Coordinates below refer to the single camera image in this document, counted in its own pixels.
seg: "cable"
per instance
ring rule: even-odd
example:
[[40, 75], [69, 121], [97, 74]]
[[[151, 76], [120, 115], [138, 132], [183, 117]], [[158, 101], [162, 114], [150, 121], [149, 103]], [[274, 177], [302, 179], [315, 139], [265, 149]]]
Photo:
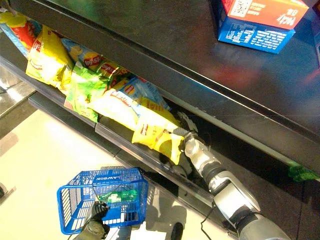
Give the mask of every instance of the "cable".
[[207, 220], [207, 218], [210, 216], [210, 214], [212, 213], [212, 211], [214, 210], [214, 208], [211, 208], [211, 210], [209, 211], [208, 215], [205, 217], [205, 219], [200, 223], [201, 224], [201, 231], [206, 235], [206, 237], [209, 240], [212, 240], [209, 235], [206, 233], [206, 231], [203, 229], [203, 223]]

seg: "blue box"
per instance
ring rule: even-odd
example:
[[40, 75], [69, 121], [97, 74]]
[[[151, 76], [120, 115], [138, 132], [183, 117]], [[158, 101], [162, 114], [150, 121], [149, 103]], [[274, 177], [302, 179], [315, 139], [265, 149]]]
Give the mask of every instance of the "blue box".
[[251, 49], [278, 54], [296, 33], [274, 26], [228, 17], [222, 4], [218, 7], [218, 40]]

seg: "robotic hand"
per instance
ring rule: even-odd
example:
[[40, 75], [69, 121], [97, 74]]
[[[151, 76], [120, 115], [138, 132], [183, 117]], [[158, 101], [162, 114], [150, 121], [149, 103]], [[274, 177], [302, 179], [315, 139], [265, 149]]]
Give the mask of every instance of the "robotic hand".
[[214, 195], [214, 202], [227, 221], [236, 229], [239, 240], [290, 240], [272, 221], [261, 215], [253, 195], [195, 136], [184, 138], [185, 155]]
[[109, 207], [105, 203], [95, 201], [85, 216], [82, 231], [73, 240], [101, 240], [105, 239], [110, 227], [103, 223]]

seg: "shopping basket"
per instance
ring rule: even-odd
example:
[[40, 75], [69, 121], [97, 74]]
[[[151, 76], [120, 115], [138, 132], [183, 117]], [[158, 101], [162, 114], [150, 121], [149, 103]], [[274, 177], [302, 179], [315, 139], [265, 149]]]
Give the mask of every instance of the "shopping basket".
[[96, 195], [110, 207], [102, 220], [111, 228], [137, 225], [145, 220], [148, 182], [137, 168], [82, 171], [57, 191], [62, 233], [81, 232]]

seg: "white floor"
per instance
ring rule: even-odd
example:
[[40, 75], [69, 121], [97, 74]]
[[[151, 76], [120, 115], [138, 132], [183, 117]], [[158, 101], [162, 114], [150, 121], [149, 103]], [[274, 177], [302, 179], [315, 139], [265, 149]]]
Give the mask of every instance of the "white floor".
[[[116, 165], [120, 163], [105, 151], [37, 110], [0, 140], [0, 184], [8, 190], [16, 187], [0, 205], [0, 238], [66, 240], [68, 236], [60, 230], [57, 189], [80, 171]], [[132, 240], [170, 239], [175, 222], [185, 226], [183, 240], [207, 239], [200, 229], [203, 215], [151, 189], [154, 195], [146, 222], [132, 230]], [[204, 229], [212, 240], [233, 239], [211, 222], [205, 222]]]

